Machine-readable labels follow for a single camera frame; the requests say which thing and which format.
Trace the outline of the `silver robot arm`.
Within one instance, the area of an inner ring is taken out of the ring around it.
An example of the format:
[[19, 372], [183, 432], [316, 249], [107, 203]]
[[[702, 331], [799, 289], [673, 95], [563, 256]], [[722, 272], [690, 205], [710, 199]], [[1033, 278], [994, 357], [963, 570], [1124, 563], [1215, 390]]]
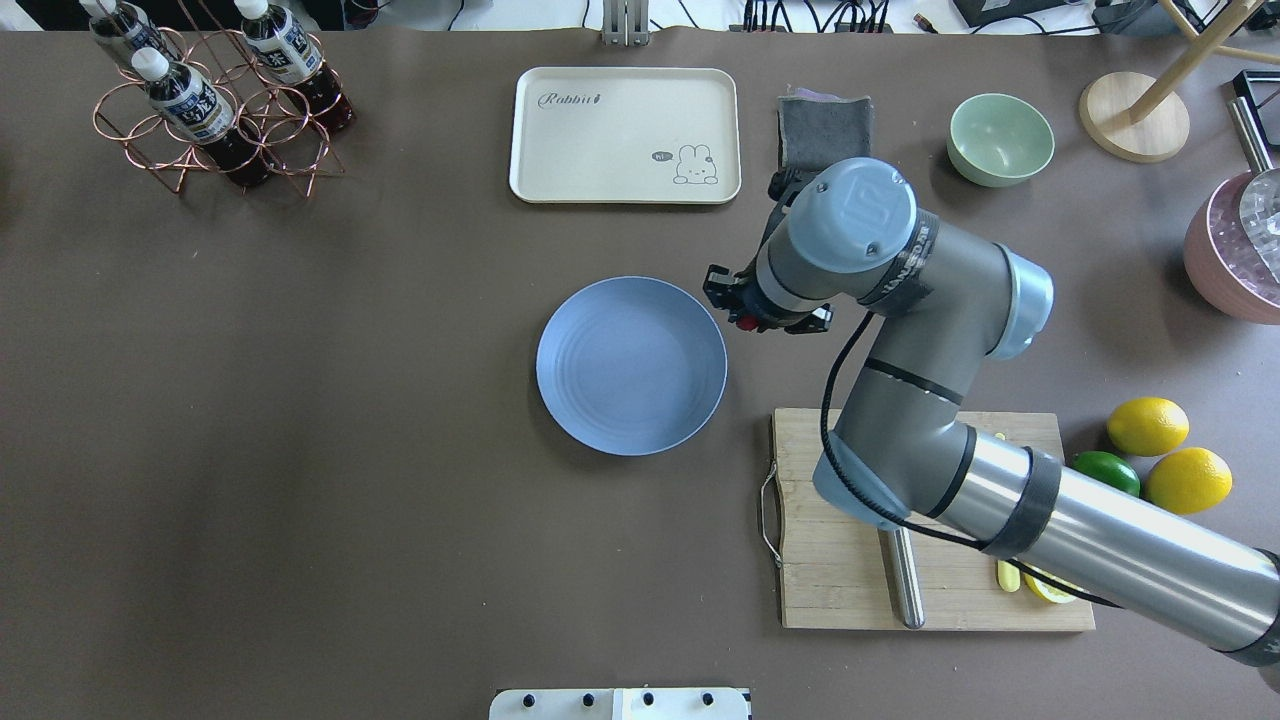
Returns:
[[836, 421], [820, 401], [815, 483], [884, 528], [1010, 562], [1133, 611], [1277, 683], [1277, 555], [1100, 483], [957, 416], [987, 359], [1024, 351], [1051, 314], [1048, 273], [924, 210], [890, 164], [850, 158], [781, 201], [741, 272], [712, 265], [710, 304], [748, 331], [829, 327], [854, 299], [882, 327]]

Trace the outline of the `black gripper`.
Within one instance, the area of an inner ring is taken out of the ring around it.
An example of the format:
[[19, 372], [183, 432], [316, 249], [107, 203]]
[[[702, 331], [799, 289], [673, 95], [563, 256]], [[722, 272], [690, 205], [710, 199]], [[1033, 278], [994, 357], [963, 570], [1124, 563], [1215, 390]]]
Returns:
[[833, 318], [829, 304], [808, 310], [786, 309], [777, 304], [765, 293], [755, 263], [733, 273], [726, 266], [709, 265], [703, 292], [714, 309], [728, 314], [732, 324], [742, 314], [755, 316], [759, 320], [758, 333], [773, 329], [782, 329], [788, 334], [824, 333]]

